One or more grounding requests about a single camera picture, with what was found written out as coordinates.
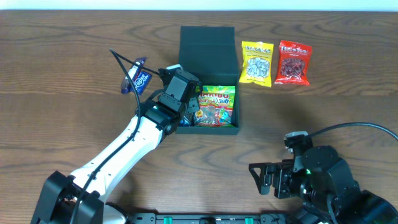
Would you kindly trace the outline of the Haribo sour gummies bag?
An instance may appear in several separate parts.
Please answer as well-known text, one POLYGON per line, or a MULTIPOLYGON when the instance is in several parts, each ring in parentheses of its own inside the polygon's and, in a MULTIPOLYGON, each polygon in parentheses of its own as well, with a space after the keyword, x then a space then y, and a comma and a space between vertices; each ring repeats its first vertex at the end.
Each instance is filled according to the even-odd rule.
POLYGON ((193 114, 195 126, 232 126, 235 86, 203 86, 198 97, 200 109, 193 114))

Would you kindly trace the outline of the blue Eclipse mints box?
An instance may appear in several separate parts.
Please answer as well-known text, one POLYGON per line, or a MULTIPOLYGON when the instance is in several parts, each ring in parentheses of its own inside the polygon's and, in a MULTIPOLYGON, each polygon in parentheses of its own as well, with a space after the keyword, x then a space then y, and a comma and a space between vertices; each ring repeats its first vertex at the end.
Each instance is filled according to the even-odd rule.
POLYGON ((142 95, 149 84, 152 75, 147 72, 140 72, 134 80, 134 86, 138 95, 142 95))

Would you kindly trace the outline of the yellow Hacks candy bag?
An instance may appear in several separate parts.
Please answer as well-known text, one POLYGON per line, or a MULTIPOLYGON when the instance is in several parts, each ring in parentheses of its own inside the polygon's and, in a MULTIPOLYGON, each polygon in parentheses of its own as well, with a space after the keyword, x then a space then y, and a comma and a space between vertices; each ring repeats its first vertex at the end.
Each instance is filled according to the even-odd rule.
POLYGON ((271 64, 274 44, 242 41, 243 68, 240 83, 255 83, 271 87, 271 64))

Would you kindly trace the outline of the red Hacks candy bag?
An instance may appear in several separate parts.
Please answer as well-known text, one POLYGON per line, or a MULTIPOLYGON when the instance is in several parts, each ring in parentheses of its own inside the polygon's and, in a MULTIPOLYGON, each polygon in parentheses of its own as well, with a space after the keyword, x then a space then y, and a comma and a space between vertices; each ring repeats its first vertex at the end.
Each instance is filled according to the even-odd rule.
POLYGON ((309 85, 308 65, 313 48, 309 45, 281 40, 275 84, 309 85))

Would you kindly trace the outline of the blue Oreo cookie pack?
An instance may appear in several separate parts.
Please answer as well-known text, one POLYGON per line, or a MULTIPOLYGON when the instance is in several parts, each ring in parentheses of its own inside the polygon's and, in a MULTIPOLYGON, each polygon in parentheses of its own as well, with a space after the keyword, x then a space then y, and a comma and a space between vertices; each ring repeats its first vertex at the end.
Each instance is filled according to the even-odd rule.
POLYGON ((180 120, 179 126, 193 126, 193 113, 185 113, 180 120))

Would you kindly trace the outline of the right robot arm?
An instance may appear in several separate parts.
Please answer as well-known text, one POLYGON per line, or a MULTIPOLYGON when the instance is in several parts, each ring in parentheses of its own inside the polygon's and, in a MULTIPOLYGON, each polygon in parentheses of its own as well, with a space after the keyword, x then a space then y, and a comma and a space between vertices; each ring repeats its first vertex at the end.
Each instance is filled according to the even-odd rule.
POLYGON ((293 159, 253 163, 249 171, 260 194, 273 188, 278 199, 302 199, 302 207, 286 223, 397 223, 397 209, 362 190, 348 163, 331 146, 295 147, 293 159))

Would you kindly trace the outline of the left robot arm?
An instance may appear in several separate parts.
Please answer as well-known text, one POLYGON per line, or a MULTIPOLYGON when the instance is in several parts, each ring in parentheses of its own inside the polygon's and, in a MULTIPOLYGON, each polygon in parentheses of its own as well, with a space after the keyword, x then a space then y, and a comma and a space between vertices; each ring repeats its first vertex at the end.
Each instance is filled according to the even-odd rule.
POLYGON ((126 129, 102 152, 70 175, 55 171, 44 182, 31 224, 127 223, 128 216, 108 205, 111 192, 147 153, 198 109, 201 81, 181 68, 161 69, 164 89, 158 100, 137 107, 126 129))

